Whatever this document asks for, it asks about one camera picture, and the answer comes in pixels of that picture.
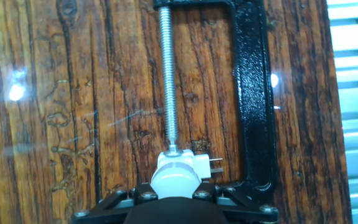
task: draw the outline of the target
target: black c-clamp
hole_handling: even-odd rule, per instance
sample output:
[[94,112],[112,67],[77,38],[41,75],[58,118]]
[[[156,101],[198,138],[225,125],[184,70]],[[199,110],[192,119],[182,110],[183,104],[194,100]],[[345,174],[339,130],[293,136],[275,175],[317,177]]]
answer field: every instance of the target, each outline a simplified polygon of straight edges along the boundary
[[277,183],[275,118],[263,1],[154,0],[154,8],[226,3],[232,14],[234,77],[239,99],[244,180],[237,191],[254,203],[272,199]]

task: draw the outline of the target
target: black metal bracket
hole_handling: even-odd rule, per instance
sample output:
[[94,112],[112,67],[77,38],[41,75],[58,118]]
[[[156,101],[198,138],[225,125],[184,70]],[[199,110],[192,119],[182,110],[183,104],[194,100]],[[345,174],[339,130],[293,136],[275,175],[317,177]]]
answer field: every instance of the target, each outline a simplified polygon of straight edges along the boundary
[[236,187],[258,204],[277,183],[275,118],[267,28],[262,0],[154,0],[154,8],[226,3],[232,14],[234,76],[239,98],[244,181]]
[[[202,183],[193,199],[169,197],[157,200],[152,196],[153,192],[149,184],[136,186],[130,197],[119,190],[90,211],[75,213],[71,223],[278,223],[276,208],[260,207],[232,187],[223,189],[222,197],[222,191],[215,185]],[[139,200],[139,197],[150,200]]]

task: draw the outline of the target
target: wood grain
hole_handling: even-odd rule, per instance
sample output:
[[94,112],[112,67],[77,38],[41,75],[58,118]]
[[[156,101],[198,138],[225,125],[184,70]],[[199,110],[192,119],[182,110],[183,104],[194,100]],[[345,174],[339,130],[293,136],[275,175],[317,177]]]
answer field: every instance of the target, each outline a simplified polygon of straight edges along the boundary
[[[351,223],[326,1],[265,7],[281,223]],[[173,12],[178,143],[223,158],[220,184],[242,175],[230,17]],[[0,0],[0,223],[69,223],[150,181],[167,147],[159,42],[151,0]]]

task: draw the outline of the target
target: threaded screw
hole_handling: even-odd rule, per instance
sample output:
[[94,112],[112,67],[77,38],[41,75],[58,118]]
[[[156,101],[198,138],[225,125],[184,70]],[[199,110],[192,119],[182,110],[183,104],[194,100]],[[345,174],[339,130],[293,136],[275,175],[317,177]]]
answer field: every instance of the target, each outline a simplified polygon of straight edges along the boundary
[[178,139],[178,121],[174,74],[175,67],[173,64],[171,9],[167,6],[160,7],[159,14],[162,68],[165,90],[165,123],[169,141],[169,147],[166,155],[177,156],[180,154],[180,151],[178,150],[176,144],[176,140]]

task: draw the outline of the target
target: wood knot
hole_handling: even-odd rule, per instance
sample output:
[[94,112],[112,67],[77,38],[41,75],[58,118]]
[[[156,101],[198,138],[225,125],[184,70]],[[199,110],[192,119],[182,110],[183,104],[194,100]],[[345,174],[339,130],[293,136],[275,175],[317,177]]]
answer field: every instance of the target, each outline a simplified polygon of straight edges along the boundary
[[69,27],[72,27],[78,11],[77,2],[75,0],[57,0],[56,8],[61,22],[63,20]]

